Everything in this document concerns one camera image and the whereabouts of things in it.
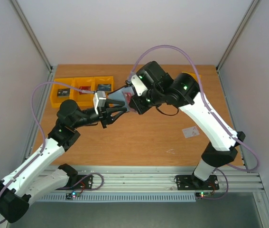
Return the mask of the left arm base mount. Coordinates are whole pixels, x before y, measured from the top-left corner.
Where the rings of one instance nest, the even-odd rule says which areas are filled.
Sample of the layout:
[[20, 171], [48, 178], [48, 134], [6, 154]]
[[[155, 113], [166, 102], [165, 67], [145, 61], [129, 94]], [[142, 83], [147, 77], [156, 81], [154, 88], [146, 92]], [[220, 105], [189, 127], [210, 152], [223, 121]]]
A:
[[60, 165], [58, 169], [64, 171], [68, 178], [66, 185], [57, 190], [77, 190], [81, 189], [83, 186], [87, 190], [92, 189], [93, 175], [84, 178], [85, 175], [78, 174], [78, 171], [75, 168], [66, 163]]

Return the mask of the white card with red pattern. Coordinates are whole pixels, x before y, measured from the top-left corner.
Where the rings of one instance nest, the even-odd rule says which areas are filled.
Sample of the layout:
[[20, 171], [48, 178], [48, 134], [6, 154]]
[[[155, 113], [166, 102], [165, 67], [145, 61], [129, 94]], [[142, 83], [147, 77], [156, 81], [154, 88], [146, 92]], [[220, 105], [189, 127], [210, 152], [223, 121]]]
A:
[[185, 128], [182, 130], [182, 132], [185, 138], [195, 137], [200, 134], [196, 126]]

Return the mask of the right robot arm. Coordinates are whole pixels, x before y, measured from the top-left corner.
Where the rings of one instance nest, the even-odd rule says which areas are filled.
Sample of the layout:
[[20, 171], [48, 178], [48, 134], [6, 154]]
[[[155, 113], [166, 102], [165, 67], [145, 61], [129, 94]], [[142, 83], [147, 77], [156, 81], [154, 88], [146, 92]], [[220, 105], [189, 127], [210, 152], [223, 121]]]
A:
[[203, 188], [211, 173], [234, 161], [236, 147], [244, 141], [244, 132], [233, 130], [213, 109], [197, 80], [188, 73], [180, 73], [173, 79], [155, 61], [144, 65], [130, 78], [134, 88], [129, 106], [144, 114], [150, 108], [163, 103], [172, 105], [188, 115], [205, 133], [209, 143], [192, 174], [192, 184]]

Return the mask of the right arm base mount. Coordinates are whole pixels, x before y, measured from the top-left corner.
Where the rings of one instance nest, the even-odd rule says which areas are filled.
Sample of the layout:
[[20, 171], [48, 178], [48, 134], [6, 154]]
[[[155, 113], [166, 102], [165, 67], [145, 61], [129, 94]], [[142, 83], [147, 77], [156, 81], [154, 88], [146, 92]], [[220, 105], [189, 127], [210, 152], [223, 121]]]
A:
[[193, 174], [177, 175], [174, 177], [178, 190], [219, 190], [219, 183], [216, 175], [210, 175], [205, 181], [198, 179]]

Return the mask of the card holder with clear sleeves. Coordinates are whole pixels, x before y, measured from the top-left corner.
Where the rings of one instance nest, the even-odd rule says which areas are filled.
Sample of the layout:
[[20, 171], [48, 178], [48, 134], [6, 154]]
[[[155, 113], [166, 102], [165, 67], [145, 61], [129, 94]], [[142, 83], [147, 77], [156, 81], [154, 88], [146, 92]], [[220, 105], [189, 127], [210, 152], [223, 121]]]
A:
[[111, 93], [108, 93], [108, 98], [112, 99], [112, 100], [118, 100], [118, 101], [124, 101], [125, 105], [124, 107], [127, 108], [127, 112], [134, 112], [136, 113], [136, 111], [132, 108], [130, 108], [129, 103], [125, 100], [124, 94], [125, 92], [131, 93], [132, 96], [135, 95], [135, 91], [134, 88], [132, 86], [123, 86]]

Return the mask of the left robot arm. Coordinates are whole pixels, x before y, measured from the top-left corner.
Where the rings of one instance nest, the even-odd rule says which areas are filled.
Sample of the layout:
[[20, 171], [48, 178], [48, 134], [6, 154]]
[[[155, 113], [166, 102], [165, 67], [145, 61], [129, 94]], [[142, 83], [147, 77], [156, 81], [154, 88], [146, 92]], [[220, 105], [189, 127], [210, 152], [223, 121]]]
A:
[[0, 180], [0, 214], [5, 221], [18, 221], [39, 198], [54, 190], [74, 190], [82, 179], [68, 164], [53, 173], [34, 179], [56, 158], [64, 154], [80, 137], [77, 128], [101, 122], [103, 128], [114, 123], [127, 111], [123, 101], [100, 98], [95, 108], [81, 110], [76, 101], [61, 103], [57, 121], [39, 149], [15, 171]]

